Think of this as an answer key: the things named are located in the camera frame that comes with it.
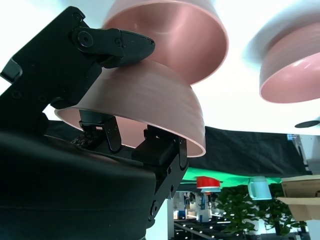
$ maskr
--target green plant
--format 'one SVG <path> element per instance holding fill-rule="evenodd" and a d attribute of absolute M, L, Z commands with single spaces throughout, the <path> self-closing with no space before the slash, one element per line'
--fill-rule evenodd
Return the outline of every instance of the green plant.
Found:
<path fill-rule="evenodd" d="M 230 224 L 223 230 L 229 234 L 243 234 L 247 231 L 255 231 L 255 225 L 250 221 L 258 220 L 256 206 L 251 202 L 246 186 L 225 187 L 216 199 L 216 208 L 225 211 L 224 217 L 230 220 Z"/>
<path fill-rule="evenodd" d="M 278 236 L 285 236 L 290 233 L 292 228 L 306 226 L 305 222 L 295 221 L 289 207 L 277 200 L 277 198 L 284 196 L 281 184 L 271 184 L 269 188 L 272 195 L 271 200 L 255 201 L 258 207 L 256 216 L 264 220 L 266 230 L 275 228 Z"/>

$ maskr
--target pink ceramic bowl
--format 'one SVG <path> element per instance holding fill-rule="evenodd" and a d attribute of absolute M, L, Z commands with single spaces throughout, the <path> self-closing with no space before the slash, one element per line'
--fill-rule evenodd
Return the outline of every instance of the pink ceramic bowl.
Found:
<path fill-rule="evenodd" d="M 213 74 L 228 51 L 228 36 L 209 0 L 116 0 L 103 28 L 143 34 L 155 41 L 148 58 L 188 84 Z"/>
<path fill-rule="evenodd" d="M 77 105 L 55 114 L 81 130 L 79 110 L 116 116 L 123 145 L 141 144 L 149 124 L 187 139 L 188 157 L 206 153 L 205 123 L 194 91 L 173 70 L 154 61 L 104 68 Z"/>
<path fill-rule="evenodd" d="M 320 98 L 320 22 L 273 45 L 261 67 L 260 96 L 279 104 Z"/>

